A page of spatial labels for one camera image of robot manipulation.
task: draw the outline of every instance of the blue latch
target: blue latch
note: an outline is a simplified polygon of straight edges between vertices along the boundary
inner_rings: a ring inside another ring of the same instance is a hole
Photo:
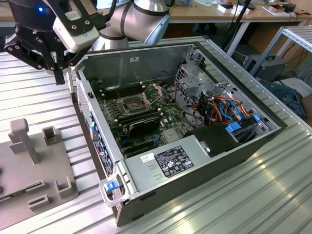
[[[105,184],[105,190],[108,193],[111,192],[112,190],[117,189],[117,188],[119,188],[119,184],[116,180]]]
[[[95,126],[96,126],[96,123],[95,123],[95,122],[92,122],[92,123],[91,123],[91,131],[94,131]]]
[[[229,123],[226,127],[227,130],[230,131],[230,133],[242,128],[237,122]]]
[[[257,122],[259,122],[259,121],[261,120],[261,117],[260,117],[259,115],[254,115],[253,118],[254,118]]]

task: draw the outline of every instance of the ribbed metal surface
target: ribbed metal surface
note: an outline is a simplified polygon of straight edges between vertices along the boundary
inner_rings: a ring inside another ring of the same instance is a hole
[[[105,206],[97,188],[98,176],[67,87],[55,86],[54,78],[45,72],[1,54],[0,140],[8,140],[8,121],[18,117],[27,118],[31,133],[51,124],[61,128],[79,190],[77,199],[18,223],[3,233],[312,232],[311,128],[212,42],[196,37],[165,39],[161,44],[195,40],[280,116],[288,129],[245,163],[136,222],[118,228],[112,210]],[[207,68],[217,76],[214,67]]]
[[[89,114],[90,113],[89,106],[87,103],[86,96],[82,90],[81,83],[79,81],[77,83],[77,92],[78,92],[78,102],[80,103],[80,106],[81,106],[82,111],[83,111],[83,115],[84,115],[86,121],[88,122],[88,126],[90,127],[91,126],[91,118],[90,118],[90,114]]]
[[[312,27],[286,27],[283,29],[282,34],[312,53]]]

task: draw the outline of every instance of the white box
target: white box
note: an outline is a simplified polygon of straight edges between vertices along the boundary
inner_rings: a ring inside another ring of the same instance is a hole
[[[238,6],[238,9],[237,9],[237,11],[236,11],[236,15],[237,15],[237,16],[240,14],[240,12],[242,11],[243,7],[244,7],[244,6],[240,6],[240,5]],[[236,10],[236,6],[234,6],[233,9],[231,10],[231,13],[232,13],[233,15],[235,14],[235,10]],[[246,8],[246,11],[245,11],[244,14],[248,14],[249,11],[250,11],[250,10],[249,10],[248,8]]]
[[[230,13],[233,9],[233,5],[230,5],[230,4],[228,4],[228,5],[232,6],[232,7],[231,8],[225,8],[222,5],[219,5],[217,9],[223,13]]]

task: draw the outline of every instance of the warning label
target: warning label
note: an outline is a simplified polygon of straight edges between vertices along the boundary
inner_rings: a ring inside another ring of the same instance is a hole
[[[154,157],[167,178],[194,166],[182,146],[177,146]]]

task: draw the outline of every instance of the open computer tower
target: open computer tower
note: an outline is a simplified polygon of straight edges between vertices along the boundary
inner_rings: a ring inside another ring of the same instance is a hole
[[[91,52],[75,71],[118,226],[244,162],[287,127],[197,42]]]

